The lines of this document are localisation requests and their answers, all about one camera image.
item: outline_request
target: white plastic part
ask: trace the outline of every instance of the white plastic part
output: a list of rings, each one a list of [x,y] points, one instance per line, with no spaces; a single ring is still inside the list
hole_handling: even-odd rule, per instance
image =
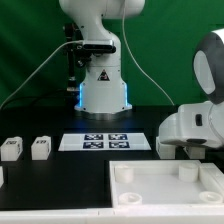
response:
[[[224,43],[224,29],[214,30],[213,33],[216,33]]]
[[[200,147],[218,148],[222,139],[214,132],[210,122],[210,101],[198,104],[181,105],[178,113],[172,114],[159,127],[159,139],[162,144],[185,146],[188,140],[202,140]],[[197,125],[196,115],[201,115],[202,125]]]
[[[47,160],[51,152],[51,137],[37,137],[31,146],[32,160]]]
[[[203,51],[198,51],[194,58],[194,71],[201,88],[207,94],[215,91],[215,82],[212,76],[207,57]]]
[[[222,141],[224,145],[224,102],[213,105],[209,114],[209,122],[214,134]]]
[[[160,159],[175,159],[176,146],[162,144],[159,137],[156,138],[156,151]]]
[[[1,146],[2,161],[16,161],[23,151],[23,140],[21,137],[7,138]]]
[[[205,150],[205,148],[199,147],[184,147],[184,151],[190,159],[205,159]]]
[[[118,183],[129,184],[134,180],[134,169],[126,165],[115,166],[115,180]]]
[[[127,192],[121,194],[118,198],[120,205],[141,205],[142,204],[142,196],[140,194]]]
[[[3,169],[0,166],[0,187],[4,184]]]
[[[199,194],[199,198],[202,202],[207,204],[222,204],[223,196],[212,191],[203,191]]]
[[[198,165],[192,162],[180,164],[179,179],[184,182],[196,182],[198,180]]]

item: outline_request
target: table surface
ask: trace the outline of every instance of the table surface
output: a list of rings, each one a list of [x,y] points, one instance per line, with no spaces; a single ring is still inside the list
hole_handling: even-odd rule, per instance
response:
[[[0,145],[6,138],[23,138],[23,153],[16,162],[1,162],[4,185],[0,210],[82,209],[112,206],[109,161],[158,160],[155,138],[161,122],[175,107],[135,107],[129,117],[95,121],[77,117],[65,107],[10,108],[0,113]],[[59,152],[64,133],[143,132],[149,151]],[[32,161],[31,145],[36,137],[51,136],[47,161]],[[188,159],[177,150],[176,159]],[[224,168],[223,150],[209,150],[206,162]]]

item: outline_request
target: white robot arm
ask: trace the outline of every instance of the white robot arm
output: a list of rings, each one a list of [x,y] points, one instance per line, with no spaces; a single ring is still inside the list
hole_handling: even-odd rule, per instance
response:
[[[145,0],[59,0],[61,8],[79,27],[85,50],[111,49],[92,54],[86,77],[80,85],[80,102],[75,109],[94,119],[111,119],[130,110],[127,86],[121,78],[119,38],[103,27],[102,19],[121,19],[138,15]]]
[[[157,151],[161,155],[170,151],[173,158],[175,146],[185,146],[191,155],[196,155],[192,159],[203,159],[205,148],[224,146],[223,61],[224,29],[205,36],[194,56],[194,72],[209,101],[182,105],[160,125]]]

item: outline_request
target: white tray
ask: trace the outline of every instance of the white tray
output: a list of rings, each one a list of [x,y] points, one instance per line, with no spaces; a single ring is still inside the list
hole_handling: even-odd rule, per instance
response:
[[[216,192],[224,196],[224,175],[214,164],[199,166],[196,182],[179,179],[179,165],[187,161],[119,161],[110,162],[110,181],[113,207],[123,206],[119,197],[134,193],[142,198],[141,205],[150,204],[202,204],[199,194],[204,191]],[[115,167],[126,166],[133,169],[133,181],[117,182]]]

